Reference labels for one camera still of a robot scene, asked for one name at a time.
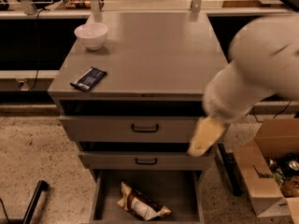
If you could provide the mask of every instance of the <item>power outlet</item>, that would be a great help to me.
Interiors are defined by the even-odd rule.
[[[25,78],[16,78],[17,83],[18,83],[18,87],[21,91],[29,91],[30,86],[28,84],[27,79]]]

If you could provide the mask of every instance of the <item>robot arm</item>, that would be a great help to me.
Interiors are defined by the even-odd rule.
[[[233,39],[232,61],[206,86],[207,120],[198,124],[188,153],[200,156],[259,101],[277,94],[299,100],[299,14],[252,21]],[[203,135],[208,126],[210,135]]]

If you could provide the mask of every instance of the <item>speckled floor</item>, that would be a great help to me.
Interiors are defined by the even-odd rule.
[[[258,107],[258,119],[273,118],[284,105]],[[290,106],[277,119],[292,118],[297,107]],[[232,125],[225,137],[226,149],[245,144],[260,126],[252,115]],[[54,105],[0,106],[0,174],[0,198],[9,217],[23,217],[37,181],[45,180],[50,188],[41,195],[32,224],[89,222],[95,182],[80,163],[78,150],[64,132]],[[202,194],[206,224],[292,223],[290,217],[257,218],[247,194],[232,194],[223,166],[215,161],[204,177]]]

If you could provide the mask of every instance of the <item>drawer front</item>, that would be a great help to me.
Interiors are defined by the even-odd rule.
[[[115,170],[194,170],[210,167],[212,155],[189,157],[179,153],[106,153],[80,152],[79,157],[88,169]]]
[[[117,205],[122,198],[120,186],[123,180],[171,210],[171,215],[156,219],[153,223],[203,224],[200,179],[194,172],[104,170],[97,178],[90,224],[149,223]]]
[[[197,118],[68,117],[60,122],[72,141],[188,143]]]

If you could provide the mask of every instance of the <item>brown and white package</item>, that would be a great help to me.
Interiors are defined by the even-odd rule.
[[[118,205],[135,217],[151,220],[171,213],[165,205],[156,203],[124,182],[121,182],[121,192],[122,199],[118,201]]]

